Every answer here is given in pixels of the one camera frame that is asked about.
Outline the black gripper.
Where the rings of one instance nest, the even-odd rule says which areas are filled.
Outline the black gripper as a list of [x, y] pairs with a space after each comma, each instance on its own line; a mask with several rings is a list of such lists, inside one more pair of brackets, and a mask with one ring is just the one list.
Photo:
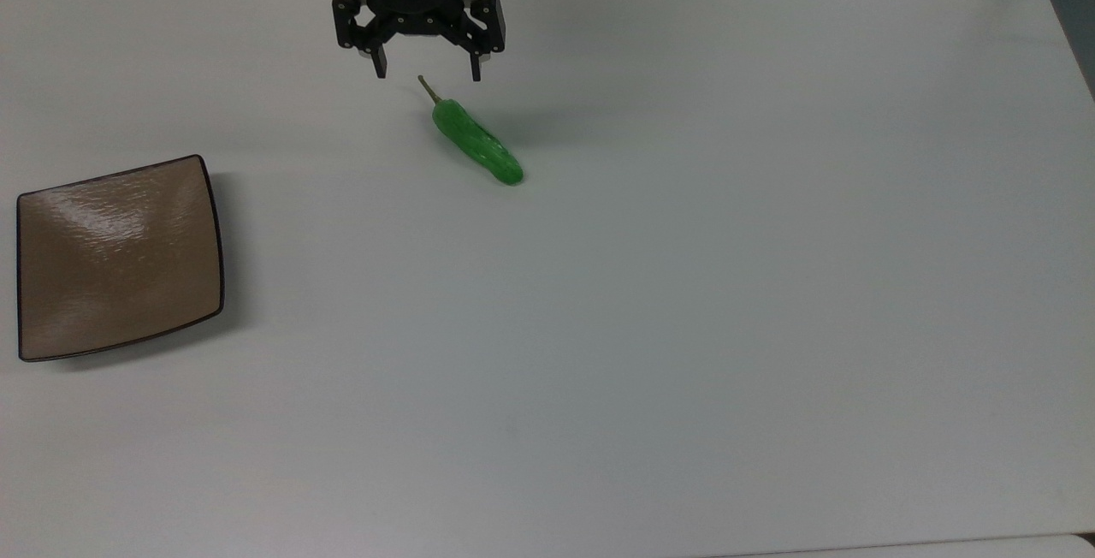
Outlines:
[[482, 63], [507, 46], [500, 0], [366, 0], [372, 19], [358, 24], [364, 0], [332, 0], [337, 42], [388, 75], [387, 40], [394, 34], [443, 35], [469, 56], [471, 78], [482, 79]]

